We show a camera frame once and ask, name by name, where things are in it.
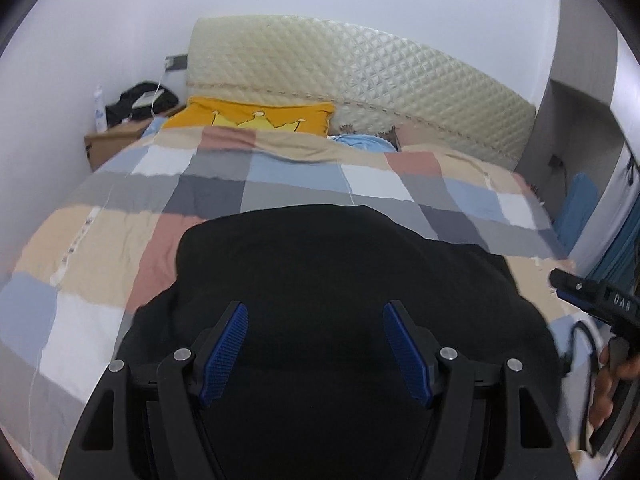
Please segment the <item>plaid duvet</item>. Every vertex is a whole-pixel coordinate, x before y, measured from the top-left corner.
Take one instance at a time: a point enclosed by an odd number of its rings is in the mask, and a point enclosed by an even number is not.
[[[57,477],[133,313],[173,283],[189,227],[319,203],[367,205],[425,238],[503,254],[560,352],[585,317],[546,281],[551,269],[571,265],[516,174],[445,148],[366,153],[299,133],[163,129],[89,177],[36,232],[0,292],[0,426],[32,474]],[[584,347],[575,368],[559,414],[570,447],[584,399]]]

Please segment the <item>bedside table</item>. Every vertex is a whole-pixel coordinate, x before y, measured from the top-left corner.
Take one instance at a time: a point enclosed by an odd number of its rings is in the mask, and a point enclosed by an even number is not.
[[[184,105],[178,105],[161,114],[158,117],[171,117],[184,109]],[[111,157],[121,150],[136,142],[146,128],[151,124],[152,118],[144,121],[129,121],[109,128],[101,134],[87,134],[84,136],[84,150],[92,171],[97,170]]]

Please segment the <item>blue curtain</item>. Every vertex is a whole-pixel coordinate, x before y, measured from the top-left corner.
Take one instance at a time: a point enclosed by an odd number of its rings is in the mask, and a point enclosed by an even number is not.
[[[635,246],[640,233],[640,197],[598,265],[589,273],[593,280],[607,280],[622,290],[634,286]]]
[[[574,248],[580,234],[598,205],[598,188],[583,172],[574,176],[562,210],[554,222],[554,231],[567,254]]]

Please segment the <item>finger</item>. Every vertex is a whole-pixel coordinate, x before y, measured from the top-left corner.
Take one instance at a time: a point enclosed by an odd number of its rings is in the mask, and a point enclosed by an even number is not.
[[[622,363],[616,370],[616,376],[620,379],[635,379],[640,377],[640,355],[630,361]]]
[[[594,397],[606,396],[613,386],[613,378],[608,368],[599,371],[594,383]]]
[[[600,354],[600,358],[598,359],[601,365],[605,365],[609,362],[609,345],[606,345],[602,349],[602,353]]]
[[[609,397],[598,397],[589,409],[589,422],[594,428],[599,428],[611,416],[613,402]]]

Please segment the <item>beige headboard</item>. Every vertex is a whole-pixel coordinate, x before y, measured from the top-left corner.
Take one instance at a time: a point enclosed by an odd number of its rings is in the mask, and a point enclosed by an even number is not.
[[[536,109],[483,72],[372,28],[300,16],[202,18],[193,28],[190,95],[264,104],[328,100],[332,131],[377,133],[411,121],[433,140],[509,170]]]

